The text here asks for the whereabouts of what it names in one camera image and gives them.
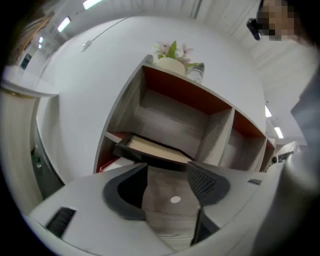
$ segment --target white ceiling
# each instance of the white ceiling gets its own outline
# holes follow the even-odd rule
[[[256,17],[260,0],[103,0],[89,10],[83,8],[83,2],[65,0],[53,6],[50,11],[54,10],[55,15],[48,26],[51,33],[52,27],[57,27],[66,16],[71,23],[61,33],[64,40],[103,22],[155,10],[196,19],[230,36],[250,52],[261,78],[272,113],[267,121],[267,135],[277,138],[273,127],[280,127],[285,139],[278,143],[306,143],[290,110],[318,66],[318,56],[315,49],[295,42],[269,41],[266,36],[256,41],[246,23]]]

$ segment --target ceiling light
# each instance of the ceiling light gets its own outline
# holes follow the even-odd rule
[[[84,9],[88,10],[90,7],[94,6],[95,4],[97,4],[101,1],[102,0],[86,0],[82,4],[83,4]]]
[[[58,31],[61,32],[62,30],[64,30],[66,28],[66,26],[68,26],[70,23],[70,19],[69,17],[66,17],[58,26]]]
[[[276,134],[278,134],[279,139],[283,139],[284,136],[282,135],[282,132],[281,132],[280,128],[279,127],[274,127],[274,129],[276,131]]]
[[[272,117],[272,114],[271,114],[269,108],[267,107],[267,105],[264,105],[264,106],[265,106],[265,117],[266,118]]]

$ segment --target white pot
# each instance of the white pot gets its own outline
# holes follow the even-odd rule
[[[181,62],[177,61],[176,59],[164,57],[159,59],[155,63],[155,65],[160,68],[178,73],[179,75],[186,76],[185,66]]]

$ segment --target white wall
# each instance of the white wall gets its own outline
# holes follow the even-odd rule
[[[194,48],[194,60],[205,63],[202,84],[265,130],[262,84],[245,50],[191,20],[138,16],[115,25],[81,52],[84,42],[114,23],[94,27],[65,43],[42,77],[60,90],[58,98],[41,100],[37,122],[45,150],[63,181],[94,172],[109,111],[158,41],[177,40]]]
[[[35,76],[40,76],[46,61],[46,56],[42,53],[40,49],[37,49],[35,53],[32,55],[28,65],[26,66],[25,71]]]

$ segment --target round hole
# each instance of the round hole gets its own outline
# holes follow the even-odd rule
[[[173,204],[179,203],[181,201],[181,197],[180,196],[174,196],[170,199],[170,202]]]

